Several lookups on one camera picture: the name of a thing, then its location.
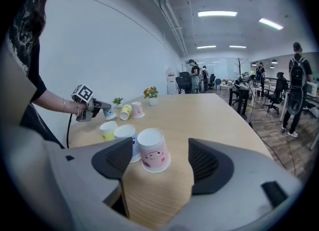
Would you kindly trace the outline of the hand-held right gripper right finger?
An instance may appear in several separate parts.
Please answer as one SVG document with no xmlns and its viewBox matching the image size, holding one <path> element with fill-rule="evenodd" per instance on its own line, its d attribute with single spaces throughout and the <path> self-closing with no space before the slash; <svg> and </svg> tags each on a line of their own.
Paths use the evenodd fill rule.
<svg viewBox="0 0 319 231">
<path fill-rule="evenodd" d="M 265 231 L 293 204 L 302 183 L 262 153 L 191 138 L 189 202 L 165 231 Z"/>
</svg>

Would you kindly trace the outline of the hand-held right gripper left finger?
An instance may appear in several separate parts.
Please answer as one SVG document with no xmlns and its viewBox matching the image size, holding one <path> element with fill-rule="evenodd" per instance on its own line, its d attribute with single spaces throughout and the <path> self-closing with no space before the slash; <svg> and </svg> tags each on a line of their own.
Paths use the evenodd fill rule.
<svg viewBox="0 0 319 231">
<path fill-rule="evenodd" d="M 138 231 L 129 220 L 123 175 L 132 138 L 53 152 L 53 172 L 76 231 Z"/>
</svg>

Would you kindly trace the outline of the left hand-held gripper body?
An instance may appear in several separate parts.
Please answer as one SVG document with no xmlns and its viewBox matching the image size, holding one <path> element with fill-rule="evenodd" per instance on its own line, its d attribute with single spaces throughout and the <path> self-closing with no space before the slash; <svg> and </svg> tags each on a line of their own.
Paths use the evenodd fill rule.
<svg viewBox="0 0 319 231">
<path fill-rule="evenodd" d="M 80 115 L 76 118 L 78 122 L 87 122 L 94 118 L 100 111 L 100 107 L 95 98 L 93 98 L 93 91 L 84 84 L 78 85 L 71 98 L 76 103 L 85 103 L 86 109 L 80 112 Z"/>
</svg>

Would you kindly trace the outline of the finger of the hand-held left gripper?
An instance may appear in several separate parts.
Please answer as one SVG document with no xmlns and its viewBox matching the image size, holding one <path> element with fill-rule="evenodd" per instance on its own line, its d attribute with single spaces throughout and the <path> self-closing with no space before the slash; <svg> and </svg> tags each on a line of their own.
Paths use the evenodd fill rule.
<svg viewBox="0 0 319 231">
<path fill-rule="evenodd" d="M 108 110 L 112 107 L 111 104 L 99 100 L 93 100 L 94 112 L 99 112 L 100 109 Z"/>
</svg>

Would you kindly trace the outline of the person's left hand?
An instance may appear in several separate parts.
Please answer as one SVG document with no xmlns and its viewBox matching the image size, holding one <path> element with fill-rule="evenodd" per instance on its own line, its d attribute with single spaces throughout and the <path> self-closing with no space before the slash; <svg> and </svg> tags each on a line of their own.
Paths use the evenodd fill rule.
<svg viewBox="0 0 319 231">
<path fill-rule="evenodd" d="M 78 103 L 73 101 L 65 101 L 64 111 L 68 114 L 81 116 L 86 109 L 87 109 L 87 104 L 85 102 Z"/>
</svg>

